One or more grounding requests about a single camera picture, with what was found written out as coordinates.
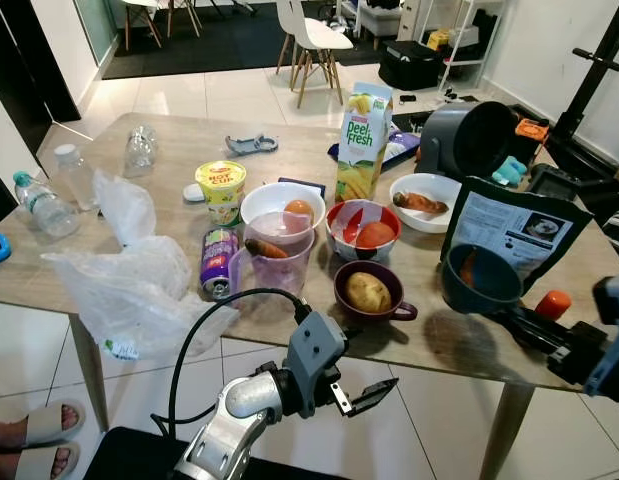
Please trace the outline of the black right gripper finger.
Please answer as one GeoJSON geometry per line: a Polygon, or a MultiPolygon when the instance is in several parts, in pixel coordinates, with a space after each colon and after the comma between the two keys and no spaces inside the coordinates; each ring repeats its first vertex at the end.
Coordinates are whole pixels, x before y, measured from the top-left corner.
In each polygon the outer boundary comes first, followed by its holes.
{"type": "Polygon", "coordinates": [[[569,333],[566,326],[547,319],[527,307],[510,306],[495,312],[495,321],[504,326],[515,339],[525,338],[559,338],[569,333]]]}
{"type": "Polygon", "coordinates": [[[553,335],[542,326],[528,323],[505,323],[504,326],[519,346],[534,349],[542,355],[551,355],[562,346],[560,335],[553,335]]]}

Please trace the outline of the dark teal cup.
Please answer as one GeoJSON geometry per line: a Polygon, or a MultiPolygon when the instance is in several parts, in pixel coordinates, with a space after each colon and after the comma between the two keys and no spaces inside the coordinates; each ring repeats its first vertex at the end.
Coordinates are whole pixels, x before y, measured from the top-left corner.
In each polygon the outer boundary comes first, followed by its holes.
{"type": "Polygon", "coordinates": [[[513,266],[478,244],[451,247],[441,261],[440,278],[443,301],[460,314],[492,314],[514,306],[524,291],[523,279],[513,266]],[[473,287],[465,285],[457,273],[470,250],[477,251],[473,287]]]}

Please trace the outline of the orange carrot piece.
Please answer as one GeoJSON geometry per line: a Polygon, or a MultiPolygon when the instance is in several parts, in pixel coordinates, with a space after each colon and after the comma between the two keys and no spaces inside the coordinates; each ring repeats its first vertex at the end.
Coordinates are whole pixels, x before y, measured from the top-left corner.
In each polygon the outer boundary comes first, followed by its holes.
{"type": "Polygon", "coordinates": [[[457,273],[459,273],[459,278],[463,280],[463,283],[468,285],[468,287],[473,287],[475,284],[475,257],[477,257],[477,251],[470,250],[468,255],[464,257],[463,264],[461,264],[459,271],[457,271],[457,273]]]}

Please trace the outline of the purple cup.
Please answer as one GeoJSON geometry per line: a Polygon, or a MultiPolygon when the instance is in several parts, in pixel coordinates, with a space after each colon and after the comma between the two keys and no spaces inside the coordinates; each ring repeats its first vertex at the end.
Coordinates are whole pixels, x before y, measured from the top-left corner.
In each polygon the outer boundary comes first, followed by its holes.
{"type": "Polygon", "coordinates": [[[335,294],[337,301],[350,317],[350,319],[363,321],[363,323],[390,323],[390,321],[411,321],[417,319],[419,310],[413,305],[405,301],[404,287],[393,273],[391,269],[386,268],[381,262],[356,260],[346,262],[335,274],[335,294]],[[393,306],[390,310],[382,312],[382,314],[365,314],[356,310],[345,298],[345,283],[347,278],[353,273],[369,273],[378,276],[388,287],[393,301],[393,306]]]}

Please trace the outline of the small white bowl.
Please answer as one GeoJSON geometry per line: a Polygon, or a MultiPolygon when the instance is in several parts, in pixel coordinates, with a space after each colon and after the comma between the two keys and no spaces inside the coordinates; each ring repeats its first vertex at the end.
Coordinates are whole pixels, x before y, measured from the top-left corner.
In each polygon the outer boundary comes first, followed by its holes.
{"type": "Polygon", "coordinates": [[[406,227],[420,230],[420,232],[431,234],[445,233],[449,228],[451,210],[454,209],[457,196],[460,193],[461,184],[457,180],[452,180],[443,175],[429,173],[413,173],[401,175],[390,187],[390,197],[395,195],[420,195],[428,200],[442,202],[447,209],[445,212],[424,212],[422,210],[411,210],[393,204],[393,211],[399,215],[399,219],[406,227]]]}

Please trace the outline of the teal plastic item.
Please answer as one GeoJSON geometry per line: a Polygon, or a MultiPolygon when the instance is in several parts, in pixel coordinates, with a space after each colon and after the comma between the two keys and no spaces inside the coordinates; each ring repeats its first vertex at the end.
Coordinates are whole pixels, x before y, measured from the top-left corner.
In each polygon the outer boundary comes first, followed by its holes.
{"type": "Polygon", "coordinates": [[[528,173],[528,166],[521,163],[513,155],[505,157],[504,163],[500,165],[500,168],[496,172],[492,173],[493,182],[505,186],[507,188],[519,187],[521,180],[524,179],[528,173]]]}

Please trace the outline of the red and white bowl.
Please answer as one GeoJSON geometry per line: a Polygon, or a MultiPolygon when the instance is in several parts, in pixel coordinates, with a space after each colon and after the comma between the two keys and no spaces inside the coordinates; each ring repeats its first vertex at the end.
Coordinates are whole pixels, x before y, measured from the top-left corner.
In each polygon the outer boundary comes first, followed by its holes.
{"type": "Polygon", "coordinates": [[[373,260],[383,261],[390,256],[392,247],[397,243],[402,230],[402,223],[397,215],[388,207],[377,202],[356,198],[336,204],[328,211],[328,244],[333,252],[345,261],[354,260],[373,260]],[[390,243],[379,247],[378,250],[359,250],[354,246],[354,239],[358,234],[359,227],[372,223],[372,221],[383,221],[395,229],[397,236],[390,243]]]}

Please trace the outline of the purple drink can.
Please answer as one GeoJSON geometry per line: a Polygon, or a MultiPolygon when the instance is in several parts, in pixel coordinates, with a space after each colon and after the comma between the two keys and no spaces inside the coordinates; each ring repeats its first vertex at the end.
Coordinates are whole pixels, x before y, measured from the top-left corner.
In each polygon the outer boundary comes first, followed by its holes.
{"type": "Polygon", "coordinates": [[[239,252],[239,233],[231,227],[209,229],[201,239],[199,283],[208,300],[222,300],[232,291],[230,264],[239,252]]]}

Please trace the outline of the dark flat case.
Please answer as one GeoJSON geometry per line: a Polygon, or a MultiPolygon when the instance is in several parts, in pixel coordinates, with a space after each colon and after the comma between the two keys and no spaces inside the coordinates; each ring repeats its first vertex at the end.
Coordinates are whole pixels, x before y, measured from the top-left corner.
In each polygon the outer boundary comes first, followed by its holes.
{"type": "Polygon", "coordinates": [[[296,186],[304,188],[306,191],[314,192],[318,197],[326,197],[326,187],[323,184],[314,182],[308,182],[308,180],[297,180],[292,178],[281,177],[278,179],[278,183],[290,184],[290,186],[296,186]]]}

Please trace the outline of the blue snack packet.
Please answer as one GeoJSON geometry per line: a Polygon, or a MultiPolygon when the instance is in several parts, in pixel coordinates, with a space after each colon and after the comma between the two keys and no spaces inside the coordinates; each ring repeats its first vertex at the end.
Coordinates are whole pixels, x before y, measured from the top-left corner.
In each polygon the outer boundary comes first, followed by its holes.
{"type": "Polygon", "coordinates": [[[422,138],[418,134],[390,129],[387,143],[379,152],[379,165],[383,169],[392,168],[402,161],[410,159],[417,154],[422,138]]]}

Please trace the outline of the yellow instant noodle cup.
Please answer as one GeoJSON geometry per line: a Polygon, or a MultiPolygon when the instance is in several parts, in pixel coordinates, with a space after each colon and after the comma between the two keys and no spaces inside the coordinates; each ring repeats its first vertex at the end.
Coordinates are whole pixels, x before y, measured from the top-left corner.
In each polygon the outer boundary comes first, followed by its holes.
{"type": "Polygon", "coordinates": [[[210,221],[218,227],[236,227],[240,223],[240,206],[245,192],[248,169],[230,160],[200,165],[195,182],[203,193],[210,221]]]}

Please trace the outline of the black bag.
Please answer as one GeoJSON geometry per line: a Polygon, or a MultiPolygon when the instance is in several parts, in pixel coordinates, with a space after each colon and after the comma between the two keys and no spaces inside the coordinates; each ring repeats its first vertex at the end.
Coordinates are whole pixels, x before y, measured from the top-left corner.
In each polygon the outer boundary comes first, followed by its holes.
{"type": "Polygon", "coordinates": [[[378,76],[395,90],[428,90],[438,86],[446,72],[436,50],[417,41],[383,41],[378,76]]]}

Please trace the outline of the crumpled clear plastic bottle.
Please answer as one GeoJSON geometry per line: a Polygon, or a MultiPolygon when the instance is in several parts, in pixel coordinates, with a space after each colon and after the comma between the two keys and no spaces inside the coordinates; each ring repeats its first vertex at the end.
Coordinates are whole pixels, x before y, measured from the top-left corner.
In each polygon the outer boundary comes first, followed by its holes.
{"type": "Polygon", "coordinates": [[[152,125],[136,125],[129,132],[123,154],[123,177],[145,177],[153,172],[158,147],[152,125]]]}

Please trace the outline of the clear empty plastic bottle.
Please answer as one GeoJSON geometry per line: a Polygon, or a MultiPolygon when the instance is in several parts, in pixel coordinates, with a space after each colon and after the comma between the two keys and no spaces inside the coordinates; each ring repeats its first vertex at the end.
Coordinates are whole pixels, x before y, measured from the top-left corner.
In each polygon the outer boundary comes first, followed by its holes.
{"type": "Polygon", "coordinates": [[[59,169],[59,175],[65,180],[82,211],[90,211],[98,205],[97,193],[94,191],[94,170],[82,157],[79,147],[72,143],[63,143],[53,150],[59,169]]]}

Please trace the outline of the water bottle with teal cap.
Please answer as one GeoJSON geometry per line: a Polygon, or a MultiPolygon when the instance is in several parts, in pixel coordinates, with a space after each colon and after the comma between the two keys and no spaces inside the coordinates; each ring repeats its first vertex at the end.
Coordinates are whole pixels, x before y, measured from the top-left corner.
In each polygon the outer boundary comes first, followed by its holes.
{"type": "Polygon", "coordinates": [[[13,174],[18,205],[24,207],[33,224],[52,239],[61,239],[79,229],[79,216],[52,188],[26,172],[13,174]]]}

